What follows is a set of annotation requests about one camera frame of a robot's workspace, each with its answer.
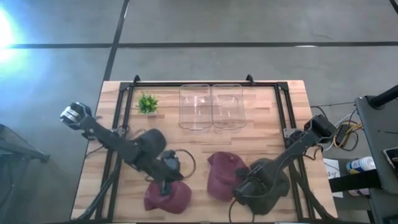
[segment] gray floor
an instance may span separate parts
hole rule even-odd
[[[122,4],[0,1],[17,44],[111,43]],[[397,22],[388,0],[131,0],[120,42],[392,41],[398,40]],[[32,163],[10,223],[69,219],[87,142],[58,116],[73,101],[96,108],[109,52],[0,49],[0,123],[51,154],[48,164]],[[249,73],[263,80],[302,79],[310,103],[324,105],[396,85],[397,58],[398,47],[119,49],[110,79],[235,80]],[[354,106],[324,110],[337,122]],[[324,156],[369,155],[360,138],[354,152],[331,149]]]

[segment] transparent cup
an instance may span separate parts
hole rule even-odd
[[[235,130],[245,127],[243,88],[239,84],[211,87],[213,124],[216,128]]]
[[[180,87],[180,127],[200,131],[213,125],[211,117],[211,90],[206,84]]]

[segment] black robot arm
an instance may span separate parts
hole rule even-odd
[[[163,134],[157,129],[148,130],[136,139],[126,140],[117,131],[108,130],[97,123],[90,108],[83,103],[72,103],[62,112],[60,118],[70,128],[82,130],[84,137],[95,137],[106,149],[117,151],[125,163],[137,171],[144,171],[156,181],[172,182],[183,179],[179,166],[166,163],[170,158],[162,155],[161,160],[156,159],[166,146]]]
[[[244,182],[234,190],[234,197],[240,204],[247,204],[255,215],[269,213],[290,188],[289,179],[282,170],[308,148],[330,142],[335,132],[336,128],[325,117],[314,116],[303,131],[295,131],[285,140],[287,150],[279,157],[259,159],[250,165]]]

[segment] green plant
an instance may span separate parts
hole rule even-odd
[[[143,93],[138,101],[139,112],[142,114],[149,114],[150,112],[156,111],[157,102],[158,100],[155,99],[155,96]]]

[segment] maroon hat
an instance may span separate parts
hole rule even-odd
[[[160,208],[173,214],[181,214],[191,201],[192,191],[181,181],[171,183],[171,191],[166,196],[160,195],[160,185],[151,182],[144,197],[145,211]]]
[[[235,171],[248,167],[239,156],[230,152],[216,152],[207,161],[211,165],[207,192],[224,202],[230,201],[233,198],[233,189],[243,181]]]

